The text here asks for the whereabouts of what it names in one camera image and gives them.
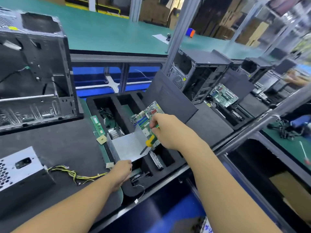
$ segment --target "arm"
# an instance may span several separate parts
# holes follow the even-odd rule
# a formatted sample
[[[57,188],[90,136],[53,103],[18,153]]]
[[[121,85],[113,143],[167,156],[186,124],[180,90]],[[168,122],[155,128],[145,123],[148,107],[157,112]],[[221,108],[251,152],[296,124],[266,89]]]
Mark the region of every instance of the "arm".
[[[67,199],[46,209],[15,229],[13,233],[86,233],[103,209],[110,193],[129,178],[130,160],[119,161],[106,175]]]
[[[163,146],[181,152],[191,167],[214,232],[281,232],[192,129],[167,114],[154,115],[150,127]]]

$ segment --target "hand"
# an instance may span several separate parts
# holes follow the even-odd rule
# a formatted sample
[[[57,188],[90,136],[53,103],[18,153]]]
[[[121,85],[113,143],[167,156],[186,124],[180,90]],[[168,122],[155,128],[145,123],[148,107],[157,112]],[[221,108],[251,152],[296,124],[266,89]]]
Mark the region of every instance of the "hand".
[[[117,191],[123,184],[130,178],[132,172],[132,161],[120,160],[111,171],[107,174],[112,180],[113,188],[112,191]]]
[[[151,119],[150,128],[165,148],[179,152],[182,152],[186,145],[200,140],[191,128],[174,115],[156,113]]]

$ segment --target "foam tray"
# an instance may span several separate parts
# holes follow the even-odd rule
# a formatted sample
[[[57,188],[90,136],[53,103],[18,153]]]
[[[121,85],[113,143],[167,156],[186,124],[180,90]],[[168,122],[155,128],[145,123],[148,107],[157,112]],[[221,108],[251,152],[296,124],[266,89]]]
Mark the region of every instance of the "foam tray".
[[[146,96],[146,94],[143,91],[131,91],[88,97],[86,103],[92,116],[97,116],[106,134],[108,134],[108,129],[105,127],[104,120],[99,114],[100,108],[109,108],[122,131],[125,134],[129,134],[134,132],[135,128],[130,122],[130,118],[124,110],[123,105],[128,105],[134,114],[138,114],[148,106],[143,103],[144,96]],[[108,145],[105,143],[104,146],[109,159],[114,161]],[[150,176],[141,177],[135,183],[136,185],[144,186],[145,189],[151,188],[154,184],[170,176],[173,172],[186,164],[185,159],[178,151],[168,150],[162,145],[159,145],[154,152],[162,159],[162,164],[165,165],[163,170],[159,171],[157,169],[150,155],[146,155],[133,162],[133,170],[140,168],[143,172],[150,172]],[[141,186],[132,186],[130,180],[122,185],[122,190],[124,195],[131,198],[139,197],[144,191]]]

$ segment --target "cable bundle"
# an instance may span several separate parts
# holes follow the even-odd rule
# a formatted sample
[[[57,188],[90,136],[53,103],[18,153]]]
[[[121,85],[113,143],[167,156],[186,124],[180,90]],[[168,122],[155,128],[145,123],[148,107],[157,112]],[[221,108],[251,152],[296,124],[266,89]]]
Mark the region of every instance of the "cable bundle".
[[[61,172],[67,172],[69,176],[73,178],[73,181],[77,185],[83,185],[87,181],[95,181],[96,179],[105,176],[108,174],[108,172],[102,173],[102,174],[97,174],[96,176],[80,176],[77,175],[77,173],[73,170],[70,170],[69,167],[63,164],[58,164],[53,167],[48,168],[48,172],[54,172],[54,171],[61,171]],[[76,180],[85,180],[82,184],[79,182],[77,183]]]

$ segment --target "forearm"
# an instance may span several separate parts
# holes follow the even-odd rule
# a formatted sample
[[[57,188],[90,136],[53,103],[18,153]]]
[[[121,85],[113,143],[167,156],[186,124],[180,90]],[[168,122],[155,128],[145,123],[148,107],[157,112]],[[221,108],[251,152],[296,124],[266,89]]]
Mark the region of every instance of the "forearm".
[[[214,232],[281,232],[199,137],[181,151]]]
[[[14,233],[86,233],[103,209],[113,188],[109,174],[33,217]]]

